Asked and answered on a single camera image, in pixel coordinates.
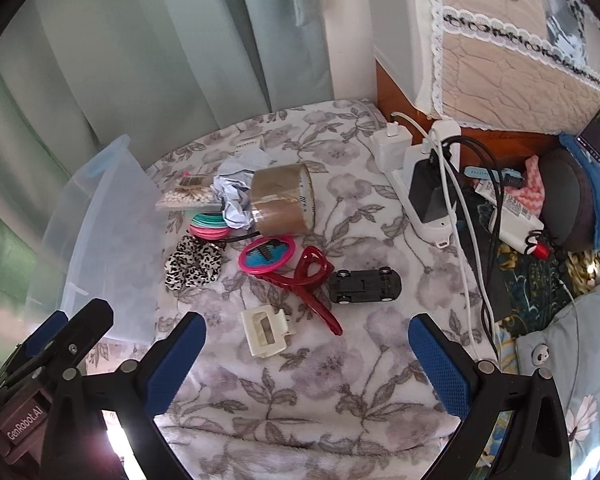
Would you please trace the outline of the clear plastic storage bin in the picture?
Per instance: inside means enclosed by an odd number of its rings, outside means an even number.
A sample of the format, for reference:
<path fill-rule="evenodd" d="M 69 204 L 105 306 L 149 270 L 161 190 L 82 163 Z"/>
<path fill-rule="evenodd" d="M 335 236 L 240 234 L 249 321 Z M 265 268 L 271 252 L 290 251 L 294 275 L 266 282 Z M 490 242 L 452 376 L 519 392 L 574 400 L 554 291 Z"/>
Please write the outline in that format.
<path fill-rule="evenodd" d="M 161 193 L 119 136 L 62 190 L 38 250 L 24 304 L 35 330 L 54 311 L 73 316 L 94 298 L 114 310 L 107 338 L 150 344 L 162 282 Z"/>

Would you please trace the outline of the leopard print scrunchie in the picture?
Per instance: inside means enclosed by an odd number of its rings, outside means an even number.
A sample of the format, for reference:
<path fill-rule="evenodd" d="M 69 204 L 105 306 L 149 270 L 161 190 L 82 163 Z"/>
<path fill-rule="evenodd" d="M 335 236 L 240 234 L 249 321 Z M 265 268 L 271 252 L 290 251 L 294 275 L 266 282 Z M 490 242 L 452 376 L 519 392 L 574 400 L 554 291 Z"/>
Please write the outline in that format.
<path fill-rule="evenodd" d="M 164 286 L 182 292 L 216 281 L 222 268 L 223 252 L 218 245 L 185 234 L 164 265 Z"/>

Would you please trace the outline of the cream hair claw clip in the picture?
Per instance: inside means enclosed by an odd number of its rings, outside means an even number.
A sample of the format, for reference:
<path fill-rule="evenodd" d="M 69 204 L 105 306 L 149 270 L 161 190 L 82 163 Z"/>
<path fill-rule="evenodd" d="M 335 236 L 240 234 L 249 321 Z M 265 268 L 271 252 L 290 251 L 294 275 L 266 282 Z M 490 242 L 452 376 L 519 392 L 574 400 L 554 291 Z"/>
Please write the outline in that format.
<path fill-rule="evenodd" d="M 287 349 L 287 337 L 296 333 L 294 322 L 283 310 L 272 306 L 255 307 L 242 311 L 250 353 L 255 358 L 267 359 Z"/>

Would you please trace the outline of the pink round hand mirror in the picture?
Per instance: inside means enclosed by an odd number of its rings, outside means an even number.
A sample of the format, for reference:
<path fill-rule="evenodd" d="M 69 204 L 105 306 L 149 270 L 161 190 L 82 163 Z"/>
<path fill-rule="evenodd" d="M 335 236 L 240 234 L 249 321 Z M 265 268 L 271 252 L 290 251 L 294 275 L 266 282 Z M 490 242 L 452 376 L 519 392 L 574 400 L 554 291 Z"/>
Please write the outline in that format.
<path fill-rule="evenodd" d="M 262 236 L 247 245 L 238 257 L 240 270 L 253 274 L 273 272 L 294 255 L 296 243 L 290 236 Z"/>

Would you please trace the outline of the red hair claw clip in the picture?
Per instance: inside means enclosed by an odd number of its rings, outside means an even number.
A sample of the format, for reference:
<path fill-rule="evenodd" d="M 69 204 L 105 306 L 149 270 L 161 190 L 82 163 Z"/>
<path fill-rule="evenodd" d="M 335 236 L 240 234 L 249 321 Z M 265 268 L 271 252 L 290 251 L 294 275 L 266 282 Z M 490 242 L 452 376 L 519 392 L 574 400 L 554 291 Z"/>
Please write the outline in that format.
<path fill-rule="evenodd" d="M 273 271 L 257 274 L 257 278 L 293 292 L 335 336 L 341 336 L 343 329 L 336 316 L 314 294 L 329 279 L 334 270 L 335 267 L 317 247 L 308 246 L 303 249 L 291 278 Z"/>

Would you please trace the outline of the black toy car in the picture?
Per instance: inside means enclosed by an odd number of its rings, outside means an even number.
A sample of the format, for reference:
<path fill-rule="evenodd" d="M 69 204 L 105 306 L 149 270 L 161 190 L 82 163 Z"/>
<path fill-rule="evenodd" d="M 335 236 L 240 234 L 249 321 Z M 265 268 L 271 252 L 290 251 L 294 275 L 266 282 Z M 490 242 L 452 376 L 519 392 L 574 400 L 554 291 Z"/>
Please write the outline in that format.
<path fill-rule="evenodd" d="M 401 292 L 400 275 L 390 266 L 376 270 L 338 270 L 328 279 L 328 294 L 333 304 L 394 301 Z"/>

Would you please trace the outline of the white paper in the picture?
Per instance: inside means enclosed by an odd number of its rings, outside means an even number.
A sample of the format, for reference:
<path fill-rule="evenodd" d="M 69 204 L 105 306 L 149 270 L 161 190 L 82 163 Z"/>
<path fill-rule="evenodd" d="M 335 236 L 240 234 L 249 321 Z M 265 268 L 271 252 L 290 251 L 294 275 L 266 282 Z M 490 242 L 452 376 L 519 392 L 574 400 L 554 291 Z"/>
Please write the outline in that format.
<path fill-rule="evenodd" d="M 212 180 L 214 196 L 222 204 L 222 216 L 233 230 L 248 229 L 252 225 L 250 190 L 254 174 L 268 168 L 272 158 L 260 150 L 240 152 L 225 159 Z"/>

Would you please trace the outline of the brown packing tape roll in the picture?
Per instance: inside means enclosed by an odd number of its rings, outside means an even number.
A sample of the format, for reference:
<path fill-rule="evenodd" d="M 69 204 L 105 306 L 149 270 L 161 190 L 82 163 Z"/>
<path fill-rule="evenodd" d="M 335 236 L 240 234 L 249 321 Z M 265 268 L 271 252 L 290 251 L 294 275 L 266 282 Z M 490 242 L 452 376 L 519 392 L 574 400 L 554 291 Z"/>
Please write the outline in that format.
<path fill-rule="evenodd" d="M 263 236 L 312 232 L 315 200 L 306 164 L 256 171 L 251 182 L 250 205 L 254 224 Z"/>

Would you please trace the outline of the panda print bedding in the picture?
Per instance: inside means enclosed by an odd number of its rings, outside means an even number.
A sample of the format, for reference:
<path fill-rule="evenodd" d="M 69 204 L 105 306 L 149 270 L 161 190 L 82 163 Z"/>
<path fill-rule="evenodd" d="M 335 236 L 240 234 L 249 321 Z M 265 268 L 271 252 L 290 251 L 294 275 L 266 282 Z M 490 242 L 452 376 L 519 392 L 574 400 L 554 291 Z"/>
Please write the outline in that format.
<path fill-rule="evenodd" d="M 600 285 L 560 310 L 545 330 L 516 340 L 519 373 L 541 367 L 553 375 L 564 411 L 571 471 L 600 471 Z"/>

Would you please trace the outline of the floral fleece blanket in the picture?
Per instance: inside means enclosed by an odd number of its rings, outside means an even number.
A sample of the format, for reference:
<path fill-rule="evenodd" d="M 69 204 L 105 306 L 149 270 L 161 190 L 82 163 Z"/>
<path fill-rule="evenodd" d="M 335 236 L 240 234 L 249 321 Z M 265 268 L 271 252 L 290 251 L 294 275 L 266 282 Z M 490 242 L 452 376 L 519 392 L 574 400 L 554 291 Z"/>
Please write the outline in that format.
<path fill-rule="evenodd" d="M 407 324 L 426 312 L 450 339 L 490 356 L 481 298 L 465 256 L 423 242 L 370 150 L 385 125 L 371 102 L 339 100 L 257 116 L 215 131 L 156 160 L 158 188 L 183 174 L 213 174 L 238 142 L 263 136 L 275 165 L 302 162 L 315 196 L 314 230 L 299 246 L 320 248 L 339 269 L 390 266 L 398 299 L 334 312 L 341 336 L 291 292 L 239 269 L 225 249 L 218 279 L 160 292 L 156 334 L 188 311 L 207 322 L 204 351 L 169 411 L 156 420 L 196 479 L 417 479 L 457 421 L 445 413 L 407 342 Z M 269 304 L 296 333 L 285 351 L 251 355 L 242 311 Z"/>

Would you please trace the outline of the dark round cushion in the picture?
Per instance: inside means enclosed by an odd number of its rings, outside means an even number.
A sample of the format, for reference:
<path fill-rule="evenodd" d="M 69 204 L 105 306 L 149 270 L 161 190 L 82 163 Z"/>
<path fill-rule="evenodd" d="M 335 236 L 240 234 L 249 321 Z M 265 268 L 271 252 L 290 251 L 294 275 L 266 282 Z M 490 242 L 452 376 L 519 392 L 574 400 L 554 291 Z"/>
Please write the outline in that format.
<path fill-rule="evenodd" d="M 583 168 L 565 148 L 539 161 L 545 198 L 541 220 L 557 245 L 568 252 L 593 248 L 595 211 L 592 186 Z"/>

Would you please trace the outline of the pink white knitted cloth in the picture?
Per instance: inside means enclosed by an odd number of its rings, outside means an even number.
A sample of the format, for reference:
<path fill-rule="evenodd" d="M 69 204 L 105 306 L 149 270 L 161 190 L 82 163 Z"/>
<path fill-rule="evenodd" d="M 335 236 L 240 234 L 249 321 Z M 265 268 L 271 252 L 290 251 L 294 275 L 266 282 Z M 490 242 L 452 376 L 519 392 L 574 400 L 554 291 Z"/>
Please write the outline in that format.
<path fill-rule="evenodd" d="M 524 186 L 516 188 L 513 196 L 535 217 L 539 217 L 545 202 L 545 188 L 539 167 L 539 156 L 533 155 L 526 160 Z"/>

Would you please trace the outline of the blue smart watch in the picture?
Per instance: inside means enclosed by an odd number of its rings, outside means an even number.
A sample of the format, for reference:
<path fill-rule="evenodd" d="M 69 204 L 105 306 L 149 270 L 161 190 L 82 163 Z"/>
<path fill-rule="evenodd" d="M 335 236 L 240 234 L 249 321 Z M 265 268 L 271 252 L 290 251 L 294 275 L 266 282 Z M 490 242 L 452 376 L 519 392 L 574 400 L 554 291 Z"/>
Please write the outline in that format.
<path fill-rule="evenodd" d="M 474 180 L 490 180 L 493 178 L 496 182 L 500 182 L 501 178 L 504 186 L 509 188 L 522 188 L 526 181 L 519 171 L 504 168 L 500 171 L 478 166 L 466 166 L 464 168 L 464 176 Z"/>

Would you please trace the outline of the white charger adapter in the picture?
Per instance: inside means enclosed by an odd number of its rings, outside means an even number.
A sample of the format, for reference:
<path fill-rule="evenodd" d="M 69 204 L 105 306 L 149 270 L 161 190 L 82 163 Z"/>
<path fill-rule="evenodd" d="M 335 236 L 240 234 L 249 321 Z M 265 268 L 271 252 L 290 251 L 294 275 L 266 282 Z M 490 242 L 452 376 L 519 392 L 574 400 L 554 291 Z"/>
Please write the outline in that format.
<path fill-rule="evenodd" d="M 398 170 L 403 166 L 404 153 L 412 145 L 412 134 L 398 122 L 388 122 L 370 137 L 370 149 L 381 172 Z"/>

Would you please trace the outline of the lace quilted cover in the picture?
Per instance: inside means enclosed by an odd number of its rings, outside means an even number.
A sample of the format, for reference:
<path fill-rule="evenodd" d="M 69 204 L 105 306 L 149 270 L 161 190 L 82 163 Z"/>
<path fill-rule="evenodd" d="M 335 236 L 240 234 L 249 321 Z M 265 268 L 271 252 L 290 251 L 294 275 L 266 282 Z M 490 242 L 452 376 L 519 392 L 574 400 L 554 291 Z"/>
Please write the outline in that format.
<path fill-rule="evenodd" d="M 424 0 L 431 117 L 579 133 L 600 109 L 600 20 L 584 0 Z"/>

